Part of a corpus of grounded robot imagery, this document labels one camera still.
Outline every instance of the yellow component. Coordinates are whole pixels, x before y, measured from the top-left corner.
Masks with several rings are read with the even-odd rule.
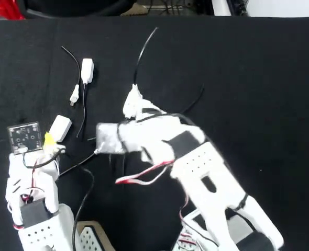
[[[57,143],[54,141],[52,135],[50,133],[45,133],[45,141],[44,141],[44,148],[46,146],[54,146]]]

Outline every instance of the red object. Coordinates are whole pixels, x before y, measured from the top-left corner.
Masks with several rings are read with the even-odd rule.
[[[0,17],[7,19],[24,19],[19,12],[16,0],[0,0]]]

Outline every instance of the white wall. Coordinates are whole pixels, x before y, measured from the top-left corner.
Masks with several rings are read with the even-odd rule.
[[[249,0],[251,17],[309,17],[309,0]]]

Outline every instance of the black fabric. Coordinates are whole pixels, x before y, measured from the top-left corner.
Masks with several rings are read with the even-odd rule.
[[[172,147],[175,159],[181,158],[200,146],[200,143],[188,131],[184,131],[171,140],[164,142],[168,143]]]
[[[10,146],[6,127],[57,114],[72,120],[61,171],[92,153],[75,138],[82,107],[69,97],[78,72],[60,48],[93,58],[85,138],[98,122],[123,121],[139,51],[159,27],[139,68],[143,96],[167,112],[204,95],[188,116],[212,138],[245,191],[282,233],[284,250],[309,247],[309,18],[98,18],[0,21],[0,250],[21,250],[4,199]],[[179,234],[184,193],[169,174],[148,187],[114,185],[108,156],[85,166],[95,188],[81,220],[97,220],[116,250],[168,250]],[[130,154],[126,174],[148,165]],[[75,170],[58,181],[60,202],[76,212],[89,186]]]
[[[237,243],[240,251],[274,251],[271,241],[262,233],[252,232]]]

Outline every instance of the wire connector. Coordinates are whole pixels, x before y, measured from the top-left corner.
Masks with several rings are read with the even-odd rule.
[[[81,66],[81,79],[84,85],[93,80],[94,62],[92,59],[83,59]]]
[[[123,114],[127,119],[136,117],[141,112],[143,95],[139,92],[138,86],[133,84],[123,106]]]
[[[79,85],[75,85],[74,91],[70,97],[71,106],[74,106],[74,104],[79,99]]]

